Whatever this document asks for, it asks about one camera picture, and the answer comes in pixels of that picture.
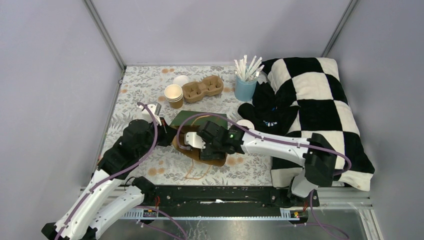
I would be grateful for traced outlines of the stack of white cup lids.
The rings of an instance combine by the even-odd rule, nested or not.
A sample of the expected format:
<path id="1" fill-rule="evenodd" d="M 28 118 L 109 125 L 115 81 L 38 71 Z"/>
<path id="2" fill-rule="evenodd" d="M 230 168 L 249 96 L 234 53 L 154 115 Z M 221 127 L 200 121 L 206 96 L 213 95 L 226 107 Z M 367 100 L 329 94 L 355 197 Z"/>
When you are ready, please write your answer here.
<path id="1" fill-rule="evenodd" d="M 186 75 L 178 75 L 173 79 L 173 84 L 180 87 L 190 82 L 190 78 Z"/>

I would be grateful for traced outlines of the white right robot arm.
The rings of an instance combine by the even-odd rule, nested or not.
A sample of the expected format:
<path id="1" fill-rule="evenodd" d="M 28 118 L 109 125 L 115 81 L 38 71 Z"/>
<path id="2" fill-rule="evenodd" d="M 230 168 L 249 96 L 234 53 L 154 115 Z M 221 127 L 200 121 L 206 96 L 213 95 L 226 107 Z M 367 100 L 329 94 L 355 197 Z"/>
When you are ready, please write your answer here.
<path id="1" fill-rule="evenodd" d="M 184 134 L 184 147 L 225 154 L 261 154 L 290 161 L 302 170 L 294 176 L 287 191 L 287 201 L 301 205 L 311 191 L 330 187 L 334 181 L 337 153 L 318 133 L 311 137 L 287 137 L 260 132 L 233 124 L 226 129 L 206 121 L 196 131 Z"/>

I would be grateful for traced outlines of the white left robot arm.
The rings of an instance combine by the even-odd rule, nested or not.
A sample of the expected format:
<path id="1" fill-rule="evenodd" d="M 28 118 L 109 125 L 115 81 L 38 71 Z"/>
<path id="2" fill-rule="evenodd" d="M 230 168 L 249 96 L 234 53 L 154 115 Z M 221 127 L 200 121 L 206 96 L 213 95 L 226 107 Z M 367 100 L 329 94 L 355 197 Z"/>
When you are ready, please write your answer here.
<path id="1" fill-rule="evenodd" d="M 137 106 L 142 110 L 142 118 L 130 121 L 118 140 L 103 154 L 89 184 L 71 209 L 57 222 L 43 226 L 41 233 L 47 239 L 98 240 L 130 209 L 154 202 L 154 190 L 137 180 L 121 196 L 103 206 L 109 195 L 156 146 L 169 146 L 176 134 L 176 130 L 159 117 L 162 106 L 158 102 L 138 102 Z"/>

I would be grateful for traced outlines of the green brown paper bag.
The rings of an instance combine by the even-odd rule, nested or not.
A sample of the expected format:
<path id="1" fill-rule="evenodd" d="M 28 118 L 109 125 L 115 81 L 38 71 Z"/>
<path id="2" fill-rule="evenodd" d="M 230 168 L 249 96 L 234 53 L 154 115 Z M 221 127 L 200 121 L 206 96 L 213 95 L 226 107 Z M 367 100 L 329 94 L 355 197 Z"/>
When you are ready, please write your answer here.
<path id="1" fill-rule="evenodd" d="M 223 130 L 228 128 L 226 114 L 197 111 L 181 111 L 171 122 L 171 127 L 180 130 L 172 146 L 191 160 L 191 166 L 183 174 L 185 180 L 199 181 L 213 168 L 226 164 L 227 153 L 219 149 Z"/>

